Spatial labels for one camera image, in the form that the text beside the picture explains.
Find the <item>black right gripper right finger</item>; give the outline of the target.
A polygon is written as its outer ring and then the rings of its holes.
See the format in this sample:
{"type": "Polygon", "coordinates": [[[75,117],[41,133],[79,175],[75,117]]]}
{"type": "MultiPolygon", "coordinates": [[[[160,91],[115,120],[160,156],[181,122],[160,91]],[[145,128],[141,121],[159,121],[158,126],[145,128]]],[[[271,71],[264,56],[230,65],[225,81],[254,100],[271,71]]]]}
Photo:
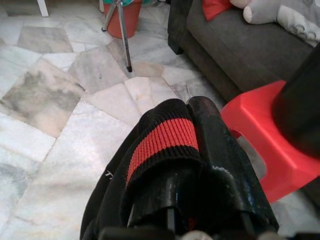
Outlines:
{"type": "Polygon", "coordinates": [[[249,157],[205,96],[191,97],[187,108],[203,161],[200,184],[201,223],[208,230],[245,226],[278,230],[279,224],[249,157]]]}

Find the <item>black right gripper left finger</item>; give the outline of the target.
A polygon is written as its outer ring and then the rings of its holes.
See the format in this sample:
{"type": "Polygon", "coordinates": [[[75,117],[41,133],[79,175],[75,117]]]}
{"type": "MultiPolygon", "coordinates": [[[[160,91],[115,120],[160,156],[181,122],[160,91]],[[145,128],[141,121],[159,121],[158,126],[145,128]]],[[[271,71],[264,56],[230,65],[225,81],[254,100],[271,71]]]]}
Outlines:
{"type": "Polygon", "coordinates": [[[189,172],[154,175],[132,196],[132,223],[185,223],[189,215],[189,172]]]}

